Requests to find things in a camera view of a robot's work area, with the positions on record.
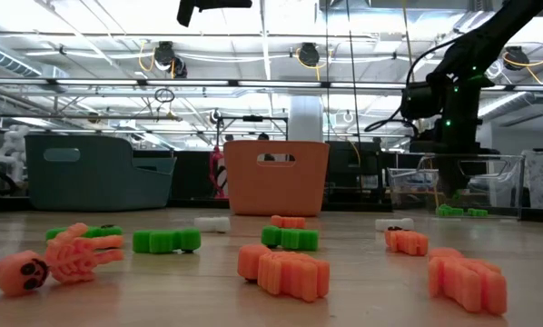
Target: white toy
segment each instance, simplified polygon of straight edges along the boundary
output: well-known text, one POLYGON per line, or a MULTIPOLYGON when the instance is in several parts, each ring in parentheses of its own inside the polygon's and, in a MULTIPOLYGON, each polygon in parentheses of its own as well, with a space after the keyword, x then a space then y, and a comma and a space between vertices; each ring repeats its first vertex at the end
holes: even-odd
POLYGON ((413 231, 415 229, 415 223, 410 218, 403 219, 377 219, 374 223, 374 228, 378 232, 384 232, 389 227, 400 227, 405 231, 413 231))
POLYGON ((5 132, 5 142, 0 149, 0 163, 11 166, 11 179, 22 182, 25 165, 25 136, 29 133, 29 127, 24 125, 11 125, 5 132))
POLYGON ((232 229, 229 217, 195 218, 195 227, 201 232, 227 233, 232 229))

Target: white foam piece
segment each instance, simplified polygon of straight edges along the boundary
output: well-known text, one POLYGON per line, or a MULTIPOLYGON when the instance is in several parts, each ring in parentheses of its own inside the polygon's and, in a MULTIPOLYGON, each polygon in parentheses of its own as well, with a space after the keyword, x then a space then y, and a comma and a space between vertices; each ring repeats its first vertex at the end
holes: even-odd
POLYGON ((413 231, 415 229, 415 223, 410 218, 403 219, 377 219, 374 223, 374 228, 378 232, 384 232, 389 227, 400 227, 405 231, 413 231))
POLYGON ((227 233, 232 229, 229 217, 198 217, 194 224, 204 233, 227 233))

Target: small toy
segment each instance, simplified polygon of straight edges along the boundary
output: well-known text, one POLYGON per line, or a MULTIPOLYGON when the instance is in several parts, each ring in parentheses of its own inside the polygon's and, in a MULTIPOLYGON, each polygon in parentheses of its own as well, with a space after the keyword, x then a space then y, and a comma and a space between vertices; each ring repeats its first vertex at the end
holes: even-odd
POLYGON ((92 270, 98 264, 120 261, 122 250, 95 250, 117 248, 123 245, 123 237, 111 235, 95 238, 84 238, 88 226, 76 223, 64 232, 47 241, 45 262, 52 276, 61 283, 88 282, 95 278, 92 270))
POLYGON ((377 219, 374 223, 374 228, 378 232, 384 232, 389 227, 399 227, 405 231, 412 231, 415 229, 415 223, 410 218, 403 219, 377 219))
POLYGON ((37 253, 10 254, 0 260, 0 289, 7 296, 24 295, 41 287, 48 273, 44 258, 37 253))
POLYGON ((429 261, 429 295, 445 295, 468 312, 508 310, 508 287, 499 267, 482 260, 435 257, 429 261))
POLYGON ((229 217, 206 217, 195 218, 195 227, 203 233, 217 232, 227 233, 232 229, 229 217))
POLYGON ((280 228, 304 229, 306 228, 306 219, 303 217, 281 217, 274 215, 271 217, 270 225, 280 228))
POLYGON ((481 209, 468 209, 468 214, 472 217, 487 217, 488 211, 487 210, 481 210, 481 209))
POLYGON ((196 228, 180 231, 137 231, 133 234, 136 253, 172 253, 182 250, 192 253, 201 247, 201 232, 196 228))
POLYGON ((464 258, 464 256, 453 248, 435 248, 429 251, 429 261, 433 258, 464 258))
MULTIPOLYGON (((51 230, 48 230, 45 232, 45 240, 52 240, 55 238, 55 236, 61 232, 64 232, 66 228, 53 228, 51 230)), ((110 236, 110 235, 122 235, 123 229, 114 226, 111 224, 103 225, 101 227, 93 227, 88 226, 88 232, 86 232, 81 237, 85 238, 93 238, 93 237, 104 237, 104 236, 110 236)))
POLYGON ((436 214, 442 217, 462 216, 464 214, 464 211, 461 208, 452 208, 446 204, 442 204, 439 206, 439 208, 437 208, 436 214))
POLYGON ((237 273, 248 282, 257 282, 257 269, 260 257, 272 250, 261 244, 248 244, 239 249, 237 273))
POLYGON ((330 289, 330 263, 301 253, 271 252, 259 244, 240 249, 237 271, 248 281, 257 278, 270 294, 288 294, 305 302, 326 296, 330 289))
POLYGON ((422 233, 389 230, 384 233, 385 242, 393 252, 423 256, 427 254, 429 239, 422 233))
POLYGON ((316 251, 318 231, 265 226, 262 231, 262 243, 270 248, 281 245, 282 248, 289 250, 316 251))

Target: clear plastic container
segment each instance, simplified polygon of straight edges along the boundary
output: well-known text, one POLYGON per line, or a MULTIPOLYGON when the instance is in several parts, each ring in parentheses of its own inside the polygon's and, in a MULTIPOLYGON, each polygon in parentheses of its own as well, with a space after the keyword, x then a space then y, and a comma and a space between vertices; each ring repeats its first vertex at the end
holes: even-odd
POLYGON ((439 217, 519 218, 524 157, 516 155, 421 154, 415 169, 389 169, 390 199, 399 209, 421 209, 439 217), (439 175, 439 166, 452 164, 439 175), (466 181, 453 193, 448 179, 466 181))

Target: skull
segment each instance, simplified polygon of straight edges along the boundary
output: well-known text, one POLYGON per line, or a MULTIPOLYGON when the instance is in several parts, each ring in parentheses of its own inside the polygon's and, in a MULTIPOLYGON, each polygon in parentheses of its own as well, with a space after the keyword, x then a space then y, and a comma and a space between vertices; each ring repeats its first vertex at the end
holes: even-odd
POLYGON ((0 289, 5 295, 18 296, 41 287, 49 271, 39 254, 24 251, 0 261, 0 289))

